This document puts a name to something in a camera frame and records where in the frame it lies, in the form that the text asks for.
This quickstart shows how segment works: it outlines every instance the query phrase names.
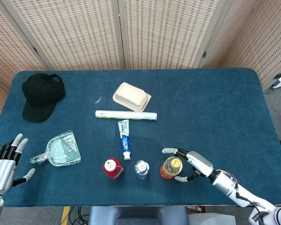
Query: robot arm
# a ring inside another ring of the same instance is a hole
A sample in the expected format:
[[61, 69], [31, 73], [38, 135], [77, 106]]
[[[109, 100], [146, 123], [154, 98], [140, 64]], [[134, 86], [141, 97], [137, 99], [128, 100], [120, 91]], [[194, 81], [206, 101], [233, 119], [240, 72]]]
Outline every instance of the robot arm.
[[11, 187], [28, 181], [35, 171], [31, 169], [22, 178], [14, 180], [16, 166], [28, 141], [27, 138], [21, 141], [22, 137], [22, 134], [18, 134], [14, 140], [0, 148], [0, 215], [4, 205], [2, 196], [9, 192]]
[[255, 208], [249, 216], [251, 225], [281, 225], [281, 207], [275, 207], [268, 201], [253, 195], [238, 184], [237, 179], [230, 173], [214, 170], [213, 164], [195, 151], [185, 151], [179, 148], [165, 148], [163, 153], [173, 153], [181, 156], [193, 166], [194, 174], [189, 177], [176, 176], [180, 182], [190, 181], [199, 175], [208, 177], [213, 186], [222, 191], [228, 198], [241, 207], [252, 204]]

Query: red bottle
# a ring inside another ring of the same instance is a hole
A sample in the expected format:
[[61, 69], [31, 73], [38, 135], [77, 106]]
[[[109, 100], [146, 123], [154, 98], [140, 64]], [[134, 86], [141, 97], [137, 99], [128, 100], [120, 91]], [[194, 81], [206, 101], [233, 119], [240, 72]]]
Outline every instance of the red bottle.
[[121, 163], [115, 158], [108, 159], [103, 165], [103, 170], [113, 180], [119, 179], [124, 174]]

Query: white plastic food container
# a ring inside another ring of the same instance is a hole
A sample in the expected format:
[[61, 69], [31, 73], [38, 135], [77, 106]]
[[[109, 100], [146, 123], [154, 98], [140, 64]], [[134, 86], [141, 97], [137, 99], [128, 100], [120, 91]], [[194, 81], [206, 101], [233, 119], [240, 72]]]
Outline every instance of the white plastic food container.
[[118, 87], [112, 99], [135, 112], [142, 112], [146, 108], [151, 96], [144, 92], [144, 90], [124, 82]]

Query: black baseball cap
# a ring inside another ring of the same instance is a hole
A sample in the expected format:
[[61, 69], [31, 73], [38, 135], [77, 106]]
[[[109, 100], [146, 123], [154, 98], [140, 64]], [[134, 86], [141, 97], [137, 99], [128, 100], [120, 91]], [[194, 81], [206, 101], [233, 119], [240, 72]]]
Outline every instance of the black baseball cap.
[[48, 119], [55, 107], [65, 95], [65, 85], [57, 74], [34, 74], [22, 84], [26, 104], [22, 116], [33, 122]]

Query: table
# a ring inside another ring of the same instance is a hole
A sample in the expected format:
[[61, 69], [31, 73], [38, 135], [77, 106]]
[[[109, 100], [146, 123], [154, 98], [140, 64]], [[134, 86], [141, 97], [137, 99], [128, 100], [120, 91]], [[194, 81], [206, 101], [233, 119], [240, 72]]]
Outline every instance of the table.
[[[0, 118], [0, 146], [23, 133], [29, 142], [16, 177], [34, 167], [29, 182], [4, 196], [6, 206], [49, 205], [192, 205], [234, 203], [207, 178], [189, 183], [164, 180], [159, 168], [168, 157], [165, 147], [195, 150], [237, 176], [240, 184], [272, 203], [281, 203], [281, 147], [256, 73], [247, 68], [46, 71], [60, 75], [66, 97], [43, 123], [22, 118], [22, 83], [36, 71], [18, 73]], [[95, 118], [95, 110], [127, 110], [112, 95], [127, 82], [152, 96], [146, 112], [157, 121], [130, 121], [131, 157], [124, 161], [118, 120]], [[73, 130], [81, 163], [54, 167], [48, 161], [33, 165], [30, 158], [43, 153], [47, 142]], [[119, 180], [102, 170], [109, 157], [125, 169]], [[137, 178], [138, 160], [150, 164], [149, 176]], [[182, 175], [192, 169], [184, 163]]]

